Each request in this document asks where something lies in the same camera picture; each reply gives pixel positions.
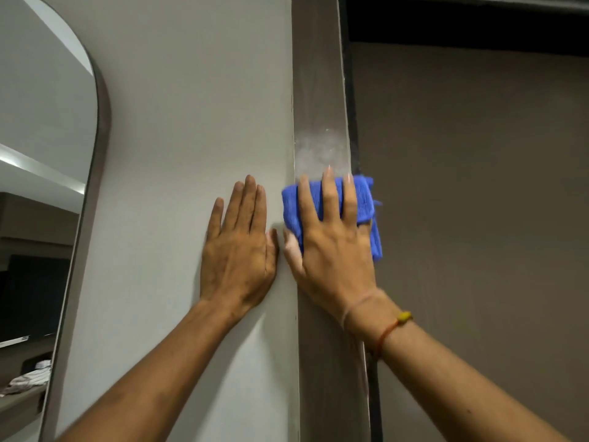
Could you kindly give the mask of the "person's left hand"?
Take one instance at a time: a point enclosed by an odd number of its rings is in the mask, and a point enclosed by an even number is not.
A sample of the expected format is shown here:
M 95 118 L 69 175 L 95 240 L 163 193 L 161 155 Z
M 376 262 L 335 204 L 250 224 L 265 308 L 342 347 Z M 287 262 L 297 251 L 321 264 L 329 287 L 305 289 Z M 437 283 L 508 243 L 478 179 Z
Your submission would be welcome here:
M 266 283 L 267 198 L 256 182 L 256 207 L 250 230 L 235 229 L 244 181 L 233 187 L 220 234 L 206 239 L 200 269 L 200 300 L 226 313 L 232 323 L 258 306 L 273 283 Z

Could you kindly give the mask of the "person's right hand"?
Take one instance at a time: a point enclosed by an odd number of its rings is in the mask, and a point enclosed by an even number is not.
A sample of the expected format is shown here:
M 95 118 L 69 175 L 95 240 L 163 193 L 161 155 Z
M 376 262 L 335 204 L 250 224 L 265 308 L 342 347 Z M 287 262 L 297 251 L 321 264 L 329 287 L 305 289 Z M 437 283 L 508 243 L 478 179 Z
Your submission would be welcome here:
M 319 220 L 303 174 L 298 181 L 298 201 L 303 222 L 305 281 L 296 281 L 308 296 L 341 327 L 352 311 L 378 293 L 371 254 L 371 225 L 357 224 L 357 196 L 353 176 L 342 180 L 341 226 Z

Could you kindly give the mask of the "blue cleaning cloth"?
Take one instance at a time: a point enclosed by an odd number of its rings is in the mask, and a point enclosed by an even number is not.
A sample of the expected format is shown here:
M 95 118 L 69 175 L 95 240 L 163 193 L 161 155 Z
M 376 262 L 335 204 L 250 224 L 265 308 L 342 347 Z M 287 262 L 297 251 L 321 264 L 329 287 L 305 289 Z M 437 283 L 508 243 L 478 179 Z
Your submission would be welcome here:
M 373 200 L 372 186 L 373 179 L 362 175 L 354 176 L 356 196 L 357 196 L 357 224 L 371 225 L 370 243 L 371 254 L 374 262 L 383 258 L 382 246 L 376 222 L 376 207 L 380 203 Z M 312 201 L 320 221 L 323 220 L 323 196 L 321 181 L 310 182 L 310 193 Z M 283 220 L 287 229 L 289 229 L 298 241 L 301 253 L 304 252 L 304 235 L 303 222 L 299 211 L 298 185 L 292 184 L 282 190 L 283 200 Z

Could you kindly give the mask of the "person's left forearm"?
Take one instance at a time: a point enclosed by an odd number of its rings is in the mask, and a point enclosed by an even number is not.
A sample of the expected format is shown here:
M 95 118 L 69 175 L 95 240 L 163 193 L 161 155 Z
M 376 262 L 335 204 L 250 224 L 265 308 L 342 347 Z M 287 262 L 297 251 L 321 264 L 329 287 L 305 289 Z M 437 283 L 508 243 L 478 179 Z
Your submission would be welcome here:
M 197 302 L 55 442 L 162 442 L 230 330 L 259 301 L 217 297 Z

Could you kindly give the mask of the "person's right forearm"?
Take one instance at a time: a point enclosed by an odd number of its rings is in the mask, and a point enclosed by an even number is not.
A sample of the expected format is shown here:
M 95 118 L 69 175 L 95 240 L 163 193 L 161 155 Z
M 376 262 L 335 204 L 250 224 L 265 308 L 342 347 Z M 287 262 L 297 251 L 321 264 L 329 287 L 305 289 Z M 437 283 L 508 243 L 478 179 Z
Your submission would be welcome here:
M 382 291 L 345 326 L 384 361 L 448 440 L 569 442 L 427 334 Z

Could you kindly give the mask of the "arched wall mirror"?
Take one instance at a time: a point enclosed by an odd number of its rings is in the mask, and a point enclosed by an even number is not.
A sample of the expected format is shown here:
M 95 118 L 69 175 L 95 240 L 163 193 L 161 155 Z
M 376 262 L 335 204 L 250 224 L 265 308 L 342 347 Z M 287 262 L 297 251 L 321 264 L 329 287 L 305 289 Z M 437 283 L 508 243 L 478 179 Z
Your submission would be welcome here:
M 42 441 L 110 113 L 62 16 L 44 0 L 0 0 L 0 442 Z

